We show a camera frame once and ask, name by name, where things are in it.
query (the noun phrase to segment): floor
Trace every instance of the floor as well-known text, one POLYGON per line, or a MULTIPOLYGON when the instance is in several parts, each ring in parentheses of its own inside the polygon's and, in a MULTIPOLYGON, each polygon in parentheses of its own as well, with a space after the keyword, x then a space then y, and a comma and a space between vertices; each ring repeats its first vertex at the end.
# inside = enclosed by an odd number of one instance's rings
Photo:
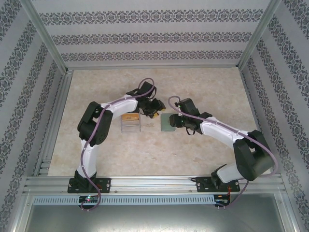
MULTIPOLYGON (((178 95, 233 127, 256 129, 237 68, 74 71, 48 175, 74 175, 81 155, 77 125, 88 104, 116 100, 145 77, 154 79, 164 113, 173 113, 167 99, 178 95)), ((113 120, 100 150, 97 175, 109 176, 210 174, 235 160, 233 150, 211 137, 188 136, 184 128, 161 132, 160 117, 142 116, 141 132, 124 134, 120 118, 113 120)))

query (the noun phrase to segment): cable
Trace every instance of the cable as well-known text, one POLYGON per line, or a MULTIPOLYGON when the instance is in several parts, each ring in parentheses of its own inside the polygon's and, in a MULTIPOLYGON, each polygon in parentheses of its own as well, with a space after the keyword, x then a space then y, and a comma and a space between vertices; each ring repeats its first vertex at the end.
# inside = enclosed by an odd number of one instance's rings
MULTIPOLYGON (((101 119, 102 119, 102 117, 103 117, 104 112, 105 112, 110 106, 112 106, 112 105, 115 104, 115 103, 124 101, 124 100, 143 97, 143 96, 145 96, 145 95, 148 95, 151 91, 153 91, 153 89, 154 89, 154 87, 155 87, 155 82, 154 82, 154 80, 153 80, 152 78, 145 78, 145 79, 143 79, 143 80, 140 82, 140 84, 139 84, 139 88, 140 88, 140 86, 142 85, 142 83, 143 83, 144 81, 146 81, 146 80, 152 81, 152 85, 153 85, 153 86, 150 88, 150 90, 148 90, 147 92, 145 92, 145 93, 143 93, 143 94, 140 94, 140 95, 137 95, 137 96, 125 97, 125 98, 120 98, 120 99, 114 100, 113 102, 109 103, 105 108, 103 108, 102 112, 100 113, 100 116, 98 117, 98 121, 97 121, 97 123, 96 123, 96 126, 95 126, 95 128, 93 129, 93 131, 92 131, 92 133, 91 133, 91 135, 90 135, 90 138, 88 139, 88 141, 85 143, 85 145, 84 145, 84 147, 83 147, 82 154, 81 154, 81 167, 82 167, 82 171, 83 171, 85 177, 87 178, 87 180, 90 182, 90 184, 98 191, 98 197, 99 197, 99 200, 98 200, 97 204, 94 205, 92 208, 87 209, 87 212, 89 212, 89 211, 91 211, 91 210, 94 210, 94 209, 100 204, 100 202, 101 202, 101 192, 100 192, 100 189, 96 186, 96 184, 95 184, 95 183, 90 179, 90 177, 87 175, 86 170, 85 170, 85 168, 84 168, 84 161, 83 161, 83 158, 84 158, 85 150, 86 150, 87 146, 89 145, 89 143, 91 142, 91 140, 93 139, 93 137, 95 136, 95 134, 96 134, 96 132, 97 132, 97 129, 98 129, 98 126, 99 126, 99 124, 100 124, 100 121, 101 121, 101 119)), ((85 203, 85 202, 82 202, 82 204, 81 204, 81 209, 82 209, 82 210, 85 210, 85 209, 83 208, 83 204, 84 204, 84 203, 85 203)))
MULTIPOLYGON (((276 157, 274 156, 274 154, 273 154, 267 147, 265 147, 263 144, 261 144, 260 142, 256 141, 255 139, 249 137, 248 135, 245 135, 245 134, 239 132, 238 130, 235 130, 234 128, 232 128, 232 127, 230 127, 230 126, 228 126, 228 125, 225 125, 225 124, 223 124, 223 123, 216 122, 216 121, 212 121, 212 120, 209 120, 209 119, 206 119, 206 118, 201 118, 201 117, 189 115, 189 114, 186 114, 186 113, 180 111, 178 108, 176 108, 175 106, 173 106, 173 105, 170 103, 170 100, 171 100, 172 98, 177 98, 179 102, 180 102, 181 99, 180 99, 179 96, 171 96, 171 97, 169 97, 169 99, 168 99, 169 106, 170 106, 173 110, 175 110, 176 112, 178 112, 178 113, 180 113, 180 114, 182 114, 182 115, 184 115, 184 116, 187 116, 187 117, 191 117, 191 118, 195 118, 195 119, 198 119, 198 120, 203 120, 203 121, 206 121, 206 122, 209 122, 209 123, 212 123, 212 124, 220 125, 220 126, 226 128, 226 129, 228 129, 229 131, 233 132, 233 133, 238 133, 240 136, 242 136, 242 137, 244 137, 244 138, 250 140, 251 142, 255 143, 256 145, 258 145, 258 146, 260 146, 262 149, 264 149, 264 150, 271 156, 272 160, 274 161, 274 166, 275 166, 275 167, 274 167, 274 170, 273 170, 270 174, 261 175, 261 177, 270 177, 270 176, 274 175, 274 174, 277 172, 277 170, 278 170, 278 161, 277 161, 276 157)), ((247 188, 248 184, 249 184, 249 181, 247 181, 247 183, 245 184, 244 188, 241 190, 241 192, 239 193, 239 195, 238 195, 238 196, 234 199, 234 201, 231 202, 227 207, 230 207, 231 205, 233 205, 235 202, 237 202, 237 201, 239 200, 239 198, 241 197, 241 195, 243 194, 243 192, 244 192, 245 189, 247 188)))

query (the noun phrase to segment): wall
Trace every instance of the wall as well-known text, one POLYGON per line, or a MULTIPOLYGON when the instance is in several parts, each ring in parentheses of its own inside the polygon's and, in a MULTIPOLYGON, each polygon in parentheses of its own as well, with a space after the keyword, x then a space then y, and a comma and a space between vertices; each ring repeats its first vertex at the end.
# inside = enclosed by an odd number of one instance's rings
POLYGON ((34 0, 68 67, 236 65, 269 0, 34 0))
POLYGON ((309 0, 283 0, 242 70, 260 128, 309 231, 309 0))
POLYGON ((0 232, 33 174, 62 74, 17 0, 0 0, 0 232))

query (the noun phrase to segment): perforated metal strip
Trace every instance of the perforated metal strip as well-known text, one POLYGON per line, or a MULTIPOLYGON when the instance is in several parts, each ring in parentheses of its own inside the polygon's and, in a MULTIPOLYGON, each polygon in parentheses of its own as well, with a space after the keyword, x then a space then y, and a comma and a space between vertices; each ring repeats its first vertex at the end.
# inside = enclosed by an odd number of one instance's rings
MULTIPOLYGON (((79 196, 36 196, 33 205, 77 205, 79 196)), ((103 196, 100 205, 214 204, 213 195, 103 196)))

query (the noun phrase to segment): enclosure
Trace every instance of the enclosure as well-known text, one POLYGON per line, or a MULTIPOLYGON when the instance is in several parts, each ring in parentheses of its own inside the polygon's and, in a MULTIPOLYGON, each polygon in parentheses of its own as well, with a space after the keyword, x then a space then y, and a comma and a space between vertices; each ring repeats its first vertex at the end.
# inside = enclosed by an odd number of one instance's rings
POLYGON ((1 0, 0 230, 309 231, 308 4, 1 0), (89 194, 68 193, 79 121, 90 102, 119 99, 144 78, 166 110, 140 115, 136 133, 112 121, 96 162, 108 193, 83 212, 89 194), (210 136, 162 131, 161 116, 176 113, 172 95, 261 131, 277 173, 239 179, 243 196, 218 210, 218 196, 238 192, 200 192, 192 178, 235 162, 234 152, 210 136))

